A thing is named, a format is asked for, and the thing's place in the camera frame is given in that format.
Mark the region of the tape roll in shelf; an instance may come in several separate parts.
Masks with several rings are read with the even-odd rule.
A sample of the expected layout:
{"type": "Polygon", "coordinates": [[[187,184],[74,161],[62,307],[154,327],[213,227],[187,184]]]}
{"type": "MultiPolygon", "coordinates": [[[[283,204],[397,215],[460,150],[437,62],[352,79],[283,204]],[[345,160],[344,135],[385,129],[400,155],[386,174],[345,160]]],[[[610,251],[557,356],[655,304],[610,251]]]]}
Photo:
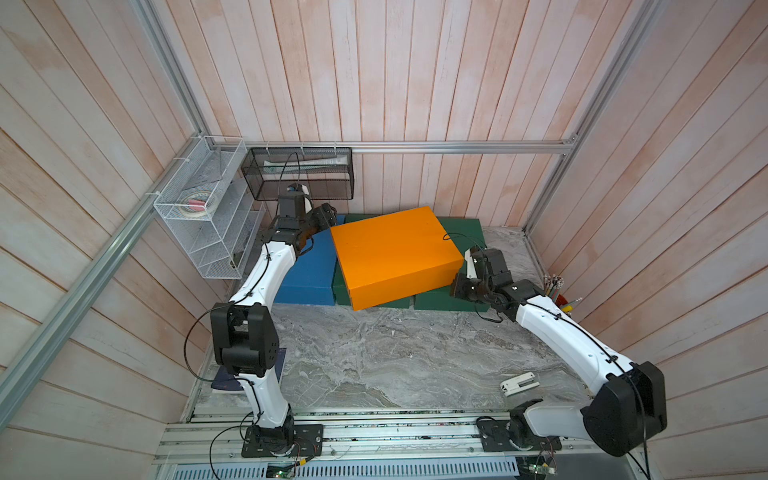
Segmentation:
{"type": "Polygon", "coordinates": [[[202,218],[212,215],[218,202],[210,190],[197,190],[179,202],[179,212],[186,218],[202,218]]]}

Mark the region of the paper in mesh basket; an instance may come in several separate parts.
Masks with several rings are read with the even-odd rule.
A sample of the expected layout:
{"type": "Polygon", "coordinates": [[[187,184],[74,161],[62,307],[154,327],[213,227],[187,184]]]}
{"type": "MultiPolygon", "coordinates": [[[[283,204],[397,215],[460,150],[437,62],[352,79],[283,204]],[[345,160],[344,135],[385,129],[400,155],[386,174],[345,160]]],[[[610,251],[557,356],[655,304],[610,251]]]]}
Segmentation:
{"type": "Polygon", "coordinates": [[[326,159],[293,160],[287,162],[264,161],[261,169],[265,174],[289,174],[304,172],[335,172],[349,166],[346,157],[336,156],[326,159]]]}

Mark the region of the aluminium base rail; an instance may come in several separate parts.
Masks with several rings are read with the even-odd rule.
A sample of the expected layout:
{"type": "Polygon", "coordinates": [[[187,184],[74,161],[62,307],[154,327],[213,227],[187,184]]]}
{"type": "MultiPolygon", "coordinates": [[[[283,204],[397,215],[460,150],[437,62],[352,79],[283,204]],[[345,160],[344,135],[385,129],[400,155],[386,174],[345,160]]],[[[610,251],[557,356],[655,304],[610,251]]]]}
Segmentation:
{"type": "Polygon", "coordinates": [[[253,455],[245,440],[251,420],[243,407],[196,409],[188,421],[167,426],[155,473],[168,479],[510,477],[535,461],[561,470],[566,457],[599,451],[569,438],[520,450],[506,438],[510,415],[503,410],[353,408],[300,410],[287,452],[253,455]]]}

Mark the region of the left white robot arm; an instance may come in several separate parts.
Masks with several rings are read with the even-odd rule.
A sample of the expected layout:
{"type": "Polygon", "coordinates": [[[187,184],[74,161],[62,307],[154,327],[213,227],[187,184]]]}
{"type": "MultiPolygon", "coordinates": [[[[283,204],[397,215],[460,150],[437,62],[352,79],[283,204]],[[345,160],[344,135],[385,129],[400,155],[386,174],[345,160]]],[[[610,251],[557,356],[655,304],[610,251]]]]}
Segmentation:
{"type": "Polygon", "coordinates": [[[243,434],[242,455],[282,457],[313,451],[311,441],[297,438],[290,404],[283,396],[275,365],[280,348],[272,318],[277,293],[312,237],[336,224],[328,203],[315,207],[308,187],[289,185],[278,196],[278,215],[261,235],[256,265],[226,303],[211,309],[215,360],[240,384],[253,420],[243,434]]]}

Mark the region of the orange shoebox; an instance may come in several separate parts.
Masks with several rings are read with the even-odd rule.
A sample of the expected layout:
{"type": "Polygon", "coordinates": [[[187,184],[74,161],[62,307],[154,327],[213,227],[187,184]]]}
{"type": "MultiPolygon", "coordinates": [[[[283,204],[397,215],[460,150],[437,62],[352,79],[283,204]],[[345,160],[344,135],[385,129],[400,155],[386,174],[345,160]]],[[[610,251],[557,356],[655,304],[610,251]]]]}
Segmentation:
{"type": "Polygon", "coordinates": [[[360,311],[449,285],[464,257],[428,207],[331,229],[351,306],[360,311]]]}

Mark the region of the blue shoebox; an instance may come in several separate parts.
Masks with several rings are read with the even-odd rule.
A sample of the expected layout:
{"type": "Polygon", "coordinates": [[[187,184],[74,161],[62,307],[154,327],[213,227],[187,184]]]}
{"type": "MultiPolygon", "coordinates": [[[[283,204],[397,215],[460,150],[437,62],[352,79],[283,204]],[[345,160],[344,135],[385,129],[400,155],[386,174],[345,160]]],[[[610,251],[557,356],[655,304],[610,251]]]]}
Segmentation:
{"type": "Polygon", "coordinates": [[[276,304],[332,306],[337,252],[331,230],[312,237],[313,248],[297,259],[276,295],[276,304]]]}

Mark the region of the white stapler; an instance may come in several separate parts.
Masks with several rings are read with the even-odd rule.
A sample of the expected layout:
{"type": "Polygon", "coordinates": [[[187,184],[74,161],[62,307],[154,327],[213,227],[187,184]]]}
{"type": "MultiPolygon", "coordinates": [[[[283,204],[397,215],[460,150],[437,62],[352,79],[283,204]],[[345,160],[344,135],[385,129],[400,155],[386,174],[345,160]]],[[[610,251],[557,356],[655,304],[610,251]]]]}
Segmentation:
{"type": "Polygon", "coordinates": [[[532,372],[526,372],[502,381],[500,389],[505,397],[510,397],[537,388],[539,385],[538,377],[532,372]]]}

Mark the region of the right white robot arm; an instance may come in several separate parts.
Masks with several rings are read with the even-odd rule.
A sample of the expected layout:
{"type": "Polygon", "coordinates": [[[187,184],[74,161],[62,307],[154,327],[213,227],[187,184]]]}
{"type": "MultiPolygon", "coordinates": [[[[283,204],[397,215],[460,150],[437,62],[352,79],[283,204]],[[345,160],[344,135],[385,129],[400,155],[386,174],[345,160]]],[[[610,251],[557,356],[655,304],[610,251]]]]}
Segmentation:
{"type": "Polygon", "coordinates": [[[534,399],[507,421],[480,417],[486,451],[538,451],[560,438],[590,440],[621,457],[668,425],[665,378],[651,362],[636,363],[605,345],[566,315],[535,283],[515,281],[503,253],[473,247],[451,286],[455,298],[485,304],[548,345],[581,378],[587,403],[534,399]]]}

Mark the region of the dark blue notebook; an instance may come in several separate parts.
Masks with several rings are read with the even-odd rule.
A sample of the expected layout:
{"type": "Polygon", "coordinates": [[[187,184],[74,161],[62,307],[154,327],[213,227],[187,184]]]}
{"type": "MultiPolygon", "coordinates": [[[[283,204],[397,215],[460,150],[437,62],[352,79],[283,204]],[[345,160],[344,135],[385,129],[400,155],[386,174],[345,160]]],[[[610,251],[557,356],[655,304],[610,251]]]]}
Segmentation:
{"type": "MultiPolygon", "coordinates": [[[[281,375],[283,372],[283,367],[285,364],[287,355],[287,349],[285,347],[280,347],[278,350],[278,357],[277,362],[275,364],[275,373],[277,381],[281,380],[281,375]]],[[[235,377],[231,374],[229,374],[224,366],[220,366],[213,382],[211,383],[211,388],[214,391],[220,391],[225,393],[240,393],[243,391],[242,385],[235,379],[235,377]]]]}

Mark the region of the black mesh wall basket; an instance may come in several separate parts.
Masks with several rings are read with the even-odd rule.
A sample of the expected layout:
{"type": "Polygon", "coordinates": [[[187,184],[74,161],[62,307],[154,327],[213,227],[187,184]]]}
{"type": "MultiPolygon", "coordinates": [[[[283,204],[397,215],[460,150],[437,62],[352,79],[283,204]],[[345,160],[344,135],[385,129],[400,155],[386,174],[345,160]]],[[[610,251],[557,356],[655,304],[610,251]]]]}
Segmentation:
{"type": "Polygon", "coordinates": [[[311,199],[352,200],[355,190],[353,153],[341,147],[251,147],[241,165],[242,175],[258,201],[276,201],[278,196],[293,183],[301,183],[309,189],[311,199]],[[293,160],[346,157],[349,166],[335,172],[304,172],[289,174],[265,174],[264,161],[287,162],[293,160]]]}

